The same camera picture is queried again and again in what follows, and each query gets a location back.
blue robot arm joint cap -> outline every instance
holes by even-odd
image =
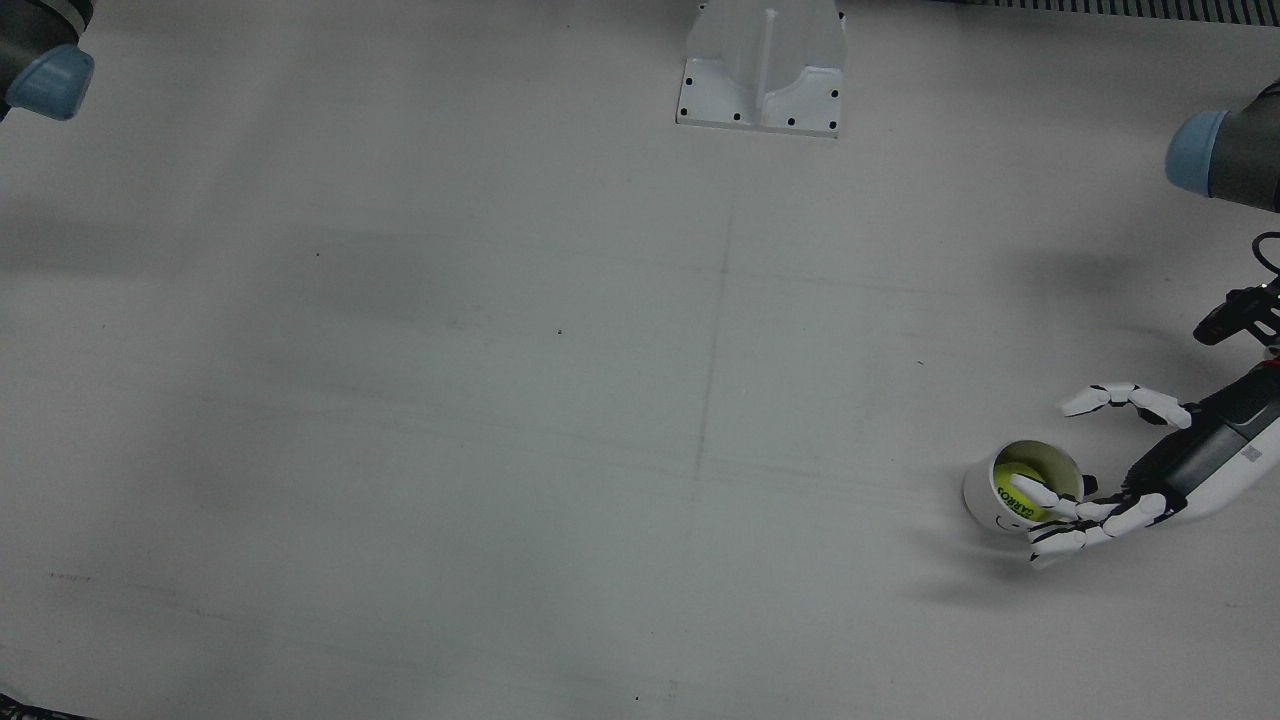
[[[1165,155],[1165,177],[1175,186],[1212,197],[1208,184],[1213,143],[1226,118],[1226,110],[1198,113],[1183,123]]]
[[[93,58],[74,45],[59,45],[36,58],[9,86],[4,101],[56,120],[79,111],[93,78]]]

white cup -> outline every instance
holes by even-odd
[[[1023,462],[1043,479],[1044,484],[1059,495],[1069,495],[1076,500],[1084,497],[1084,477],[1071,456],[1034,439],[1011,442],[986,460],[978,462],[964,475],[964,503],[979,525],[997,533],[1025,533],[1044,520],[1030,520],[1033,509],[1020,509],[1014,501],[1010,505],[996,488],[996,465],[1004,462]]]

white metal bracket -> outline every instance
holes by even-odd
[[[677,123],[840,133],[849,47],[833,0],[709,0],[699,8]]]

yellow tennis ball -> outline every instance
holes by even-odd
[[[1000,496],[1000,500],[1004,500],[1005,505],[1007,505],[1010,510],[1033,523],[1052,520],[1052,512],[1044,510],[1039,505],[1036,505],[1025,495],[1023,495],[1021,491],[1014,487],[1014,483],[1011,482],[1014,479],[1014,473],[1027,475],[1037,483],[1044,484],[1044,478],[1042,478],[1041,474],[1037,473],[1030,465],[1024,462],[1001,462],[1000,465],[996,465],[995,471],[996,495]]]

metal grating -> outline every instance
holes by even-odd
[[[1276,0],[957,0],[1028,10],[1280,27]]]

